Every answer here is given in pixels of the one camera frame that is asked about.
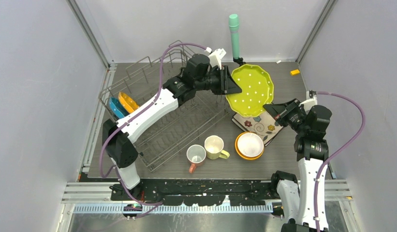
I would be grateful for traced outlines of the square floral plate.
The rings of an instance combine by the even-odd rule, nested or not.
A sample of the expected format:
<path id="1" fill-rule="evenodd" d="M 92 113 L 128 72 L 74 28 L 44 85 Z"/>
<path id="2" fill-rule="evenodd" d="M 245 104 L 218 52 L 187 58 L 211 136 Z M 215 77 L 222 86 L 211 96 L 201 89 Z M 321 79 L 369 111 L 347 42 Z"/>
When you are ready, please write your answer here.
<path id="1" fill-rule="evenodd" d="M 283 127 L 267 112 L 262 112 L 257 117 L 243 117 L 235 113 L 232 121 L 244 132 L 257 134 L 263 140 L 264 146 L 268 146 L 283 130 Z"/>

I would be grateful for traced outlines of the green polka dot plate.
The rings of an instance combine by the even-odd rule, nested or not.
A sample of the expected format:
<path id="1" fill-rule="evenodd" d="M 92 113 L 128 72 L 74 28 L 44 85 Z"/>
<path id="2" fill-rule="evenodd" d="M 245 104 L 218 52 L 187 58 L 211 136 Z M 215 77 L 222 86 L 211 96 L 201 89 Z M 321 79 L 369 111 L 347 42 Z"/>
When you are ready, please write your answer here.
<path id="1" fill-rule="evenodd" d="M 241 93 L 226 96 L 234 112 L 243 117 L 257 117 L 265 111 L 265 104 L 272 103 L 274 84 L 270 74 L 262 67 L 244 64 L 233 70 L 232 79 L 242 90 Z"/>

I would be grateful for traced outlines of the orange polka dot plate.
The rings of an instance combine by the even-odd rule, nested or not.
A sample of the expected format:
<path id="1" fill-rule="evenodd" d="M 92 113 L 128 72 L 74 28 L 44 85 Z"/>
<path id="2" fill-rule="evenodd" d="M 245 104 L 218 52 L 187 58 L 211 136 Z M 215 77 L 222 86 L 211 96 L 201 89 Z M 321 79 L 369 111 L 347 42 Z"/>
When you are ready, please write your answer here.
<path id="1" fill-rule="evenodd" d="M 130 114 L 139 108 L 139 105 L 126 93 L 119 92 L 118 100 L 123 108 Z"/>

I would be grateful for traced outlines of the blue polka dot plate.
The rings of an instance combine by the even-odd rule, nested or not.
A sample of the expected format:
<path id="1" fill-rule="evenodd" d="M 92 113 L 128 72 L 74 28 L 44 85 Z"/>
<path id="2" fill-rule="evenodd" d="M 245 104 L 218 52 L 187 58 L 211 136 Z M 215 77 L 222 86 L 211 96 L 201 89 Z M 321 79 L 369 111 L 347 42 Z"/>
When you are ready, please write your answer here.
<path id="1" fill-rule="evenodd" d="M 127 110 L 121 105 L 121 103 L 119 102 L 119 100 L 117 98 L 111 97 L 109 99 L 109 107 L 110 107 L 111 111 L 113 112 L 113 114 L 118 119 L 124 118 L 127 115 L 129 115 Z"/>

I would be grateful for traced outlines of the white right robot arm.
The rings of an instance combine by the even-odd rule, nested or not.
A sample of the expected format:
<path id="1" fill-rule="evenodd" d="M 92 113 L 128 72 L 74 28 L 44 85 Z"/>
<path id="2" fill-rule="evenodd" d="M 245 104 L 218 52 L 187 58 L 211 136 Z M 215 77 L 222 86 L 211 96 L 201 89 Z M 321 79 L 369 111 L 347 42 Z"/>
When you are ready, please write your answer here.
<path id="1" fill-rule="evenodd" d="M 332 112 L 317 104 L 305 108 L 298 99 L 263 107 L 280 126 L 296 132 L 294 151 L 300 179 L 276 171 L 269 185 L 270 194 L 282 202 L 286 222 L 281 231 L 327 232 L 324 186 L 329 149 L 324 137 Z"/>

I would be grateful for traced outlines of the small yellow block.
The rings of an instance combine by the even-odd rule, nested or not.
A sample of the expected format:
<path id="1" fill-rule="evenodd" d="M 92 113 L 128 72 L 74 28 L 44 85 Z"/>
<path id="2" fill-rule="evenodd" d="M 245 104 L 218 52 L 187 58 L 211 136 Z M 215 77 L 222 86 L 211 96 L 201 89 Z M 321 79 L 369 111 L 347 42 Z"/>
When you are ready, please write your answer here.
<path id="1" fill-rule="evenodd" d="M 298 74 L 300 74 L 300 70 L 298 70 L 298 69 L 290 71 L 291 76 L 298 75 Z"/>

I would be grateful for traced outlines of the yellow green mug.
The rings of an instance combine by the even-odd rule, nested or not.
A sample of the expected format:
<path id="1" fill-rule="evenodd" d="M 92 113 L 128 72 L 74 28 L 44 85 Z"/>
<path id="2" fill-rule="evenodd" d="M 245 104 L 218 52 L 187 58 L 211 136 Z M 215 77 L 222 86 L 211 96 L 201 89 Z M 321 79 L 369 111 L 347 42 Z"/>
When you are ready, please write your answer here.
<path id="1" fill-rule="evenodd" d="M 224 141 L 219 136 L 211 135 L 205 139 L 204 148 L 206 150 L 206 156 L 215 160 L 218 158 L 228 159 L 230 157 L 229 152 L 224 150 Z"/>

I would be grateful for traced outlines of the green microphone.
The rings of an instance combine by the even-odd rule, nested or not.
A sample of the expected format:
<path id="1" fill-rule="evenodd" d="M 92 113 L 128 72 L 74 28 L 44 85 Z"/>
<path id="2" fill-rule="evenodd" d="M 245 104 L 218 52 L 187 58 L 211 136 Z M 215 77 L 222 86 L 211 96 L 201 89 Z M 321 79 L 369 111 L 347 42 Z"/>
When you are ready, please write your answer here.
<path id="1" fill-rule="evenodd" d="M 239 17 L 237 14 L 229 15 L 228 19 L 229 30 L 231 34 L 231 45 L 232 45 L 232 54 L 233 59 L 240 58 L 240 48 L 239 48 Z"/>

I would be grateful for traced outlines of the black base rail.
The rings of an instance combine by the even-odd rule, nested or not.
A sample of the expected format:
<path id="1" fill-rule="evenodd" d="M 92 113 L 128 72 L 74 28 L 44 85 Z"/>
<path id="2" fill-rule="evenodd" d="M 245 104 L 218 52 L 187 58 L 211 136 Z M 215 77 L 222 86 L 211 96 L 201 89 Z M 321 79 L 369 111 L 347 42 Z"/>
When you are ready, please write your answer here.
<path id="1" fill-rule="evenodd" d="M 129 201 L 132 197 L 145 203 L 166 206 L 214 206 L 229 200 L 231 206 L 261 205 L 277 199 L 268 180 L 243 179 L 141 179 L 131 196 L 121 184 L 113 184 L 111 200 Z"/>

